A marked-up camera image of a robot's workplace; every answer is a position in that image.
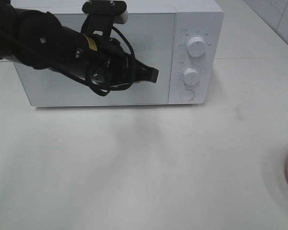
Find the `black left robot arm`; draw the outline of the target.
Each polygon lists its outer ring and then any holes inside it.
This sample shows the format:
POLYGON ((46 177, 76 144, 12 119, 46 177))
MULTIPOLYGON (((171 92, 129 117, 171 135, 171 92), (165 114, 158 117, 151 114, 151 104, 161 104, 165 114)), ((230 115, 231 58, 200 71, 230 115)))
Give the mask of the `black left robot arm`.
POLYGON ((49 69, 93 91, 123 91, 133 83, 155 83, 158 70, 121 47, 124 35, 111 36, 127 21, 121 0, 88 0, 80 31, 63 26, 50 12, 13 7, 0 0, 0 59, 13 60, 37 70, 49 69))

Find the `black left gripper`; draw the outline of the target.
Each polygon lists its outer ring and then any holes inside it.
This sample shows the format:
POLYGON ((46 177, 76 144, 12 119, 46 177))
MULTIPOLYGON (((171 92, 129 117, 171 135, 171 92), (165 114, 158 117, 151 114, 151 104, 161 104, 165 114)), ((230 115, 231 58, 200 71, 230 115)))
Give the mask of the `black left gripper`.
POLYGON ((132 46, 114 25, 114 16, 127 9, 122 0, 88 0, 81 33, 96 43, 99 61, 105 67, 102 86, 131 86, 133 82, 156 83, 159 70, 136 61, 132 46))

